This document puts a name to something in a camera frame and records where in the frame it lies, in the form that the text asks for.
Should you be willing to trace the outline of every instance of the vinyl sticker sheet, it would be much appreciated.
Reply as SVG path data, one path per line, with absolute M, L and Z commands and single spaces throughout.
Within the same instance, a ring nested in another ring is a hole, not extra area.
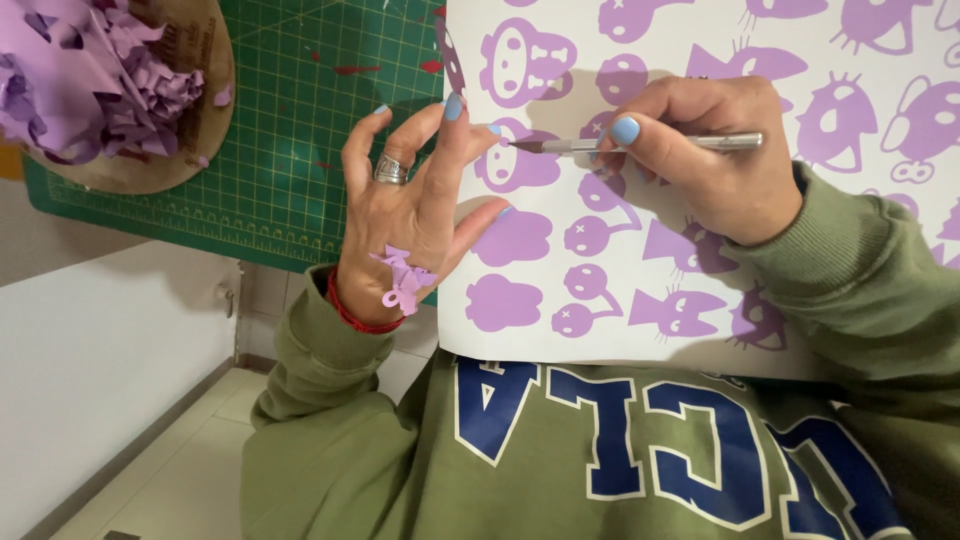
M 446 31 L 448 89 L 462 79 L 471 120 L 503 130 L 461 202 L 516 208 L 443 284 L 453 353 L 816 377 L 763 280 L 669 182 L 506 145 L 596 137 L 667 74 L 773 81 L 794 159 L 907 205 L 960 268 L 960 0 L 450 0 Z

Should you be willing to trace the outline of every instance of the silver ring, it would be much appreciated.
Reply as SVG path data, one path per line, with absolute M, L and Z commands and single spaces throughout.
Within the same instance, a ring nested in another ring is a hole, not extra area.
M 386 154 L 381 154 L 373 170 L 373 179 L 383 184 L 405 185 L 409 180 L 410 169 Z

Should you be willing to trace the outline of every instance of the sweatshirt cuff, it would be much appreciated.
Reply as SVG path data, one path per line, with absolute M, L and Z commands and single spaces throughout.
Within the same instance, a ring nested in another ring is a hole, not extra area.
M 806 190 L 793 225 L 761 246 L 730 247 L 757 267 L 771 293 L 813 298 L 869 272 L 893 224 L 881 216 L 880 199 L 845 193 L 819 179 L 807 165 L 794 166 Z
M 390 353 L 395 333 L 363 333 L 344 324 L 337 308 L 324 299 L 326 279 L 334 266 L 314 266 L 304 273 L 306 290 L 283 318 L 281 330 L 289 331 L 313 357 L 329 367 L 362 368 Z

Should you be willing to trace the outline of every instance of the green cutting mat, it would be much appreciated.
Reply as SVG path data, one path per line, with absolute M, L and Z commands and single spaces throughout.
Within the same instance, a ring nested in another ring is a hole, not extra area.
M 420 67 L 441 59 L 433 23 L 442 2 L 220 5 L 237 64 L 236 107 L 210 167 L 169 191 L 124 196 L 88 191 L 27 159 L 30 200 L 55 215 L 292 272 L 335 261 L 346 219 L 340 149 L 381 104 L 397 126 L 442 99 L 443 71 Z M 344 65 L 379 71 L 333 70 Z

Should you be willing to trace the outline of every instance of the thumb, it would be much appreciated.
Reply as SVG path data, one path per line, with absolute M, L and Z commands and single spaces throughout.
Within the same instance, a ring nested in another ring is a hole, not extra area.
M 641 165 L 675 184 L 707 177 L 722 157 L 687 140 L 686 135 L 638 112 L 616 118 L 610 128 L 613 140 Z
M 510 203 L 506 200 L 495 198 L 477 207 L 457 224 L 453 230 L 453 241 L 450 243 L 450 251 L 444 263 L 444 275 L 452 272 L 460 264 L 473 244 L 477 243 L 480 236 L 483 236 L 490 225 L 509 207 Z

